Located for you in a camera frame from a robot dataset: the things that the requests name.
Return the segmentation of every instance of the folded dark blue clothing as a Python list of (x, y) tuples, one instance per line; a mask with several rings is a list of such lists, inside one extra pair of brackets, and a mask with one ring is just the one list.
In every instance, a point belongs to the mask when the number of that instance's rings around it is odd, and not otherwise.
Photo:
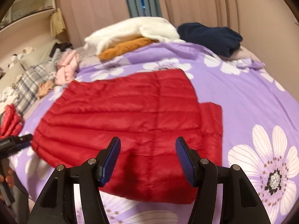
[(242, 36), (228, 27), (207, 27), (200, 23), (186, 23), (178, 27), (178, 34), (186, 42), (200, 44), (217, 55), (230, 57), (240, 48)]

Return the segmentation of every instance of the flower center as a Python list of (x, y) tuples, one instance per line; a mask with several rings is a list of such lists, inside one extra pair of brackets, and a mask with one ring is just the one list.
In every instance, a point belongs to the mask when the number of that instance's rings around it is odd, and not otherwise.
[(273, 193), (276, 193), (278, 189), (281, 190), (281, 178), (282, 175), (280, 174), (280, 171), (278, 169), (274, 170), (273, 173), (269, 174), (265, 190), (269, 190), (271, 195), (273, 195)]

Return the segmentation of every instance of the beige tassel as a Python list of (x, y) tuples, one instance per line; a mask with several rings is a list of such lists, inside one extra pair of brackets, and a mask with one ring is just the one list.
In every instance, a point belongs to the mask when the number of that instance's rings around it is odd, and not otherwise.
[(50, 30), (52, 37), (62, 33), (65, 30), (65, 23), (59, 8), (51, 15)]

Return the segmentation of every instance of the purple bed sheet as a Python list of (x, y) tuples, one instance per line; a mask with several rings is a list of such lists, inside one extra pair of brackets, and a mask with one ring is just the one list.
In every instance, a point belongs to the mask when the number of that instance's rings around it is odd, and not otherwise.
[[(222, 106), (223, 165), (242, 167), (271, 223), (280, 224), (298, 198), (299, 105), (262, 63), (250, 59), (225, 62), (205, 47), (191, 43), (154, 43), (104, 64), (82, 68), (75, 79), (89, 82), (171, 68), (185, 71), (199, 102)], [(62, 93), (63, 88), (57, 86), (42, 100), (21, 135), (34, 132)], [(30, 197), (36, 200), (53, 168), (31, 147), (12, 156), (11, 161)], [(219, 223), (221, 189), (219, 186), (213, 223)], [(75, 196), (78, 223), (84, 223), (78, 186)], [(143, 203), (103, 192), (101, 196), (110, 223), (185, 224), (192, 210), (192, 205)]]

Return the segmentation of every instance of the metal screw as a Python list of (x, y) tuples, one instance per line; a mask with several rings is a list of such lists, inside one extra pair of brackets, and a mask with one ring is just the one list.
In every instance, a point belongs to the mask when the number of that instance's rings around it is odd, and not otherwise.
[(233, 169), (236, 170), (236, 171), (239, 171), (241, 168), (240, 168), (239, 165), (234, 164), (234, 165), (233, 165)]
[(200, 160), (200, 162), (201, 162), (202, 164), (208, 164), (208, 163), (209, 163), (209, 160), (206, 159), (206, 158), (202, 158), (202, 159)]
[(97, 161), (97, 160), (96, 160), (95, 158), (91, 158), (91, 159), (88, 160), (88, 163), (89, 163), (90, 165), (92, 165), (92, 164), (95, 164), (96, 161)]
[(63, 170), (64, 169), (64, 166), (63, 165), (59, 165), (58, 167), (57, 167), (57, 170), (58, 171), (61, 171), (61, 170)]

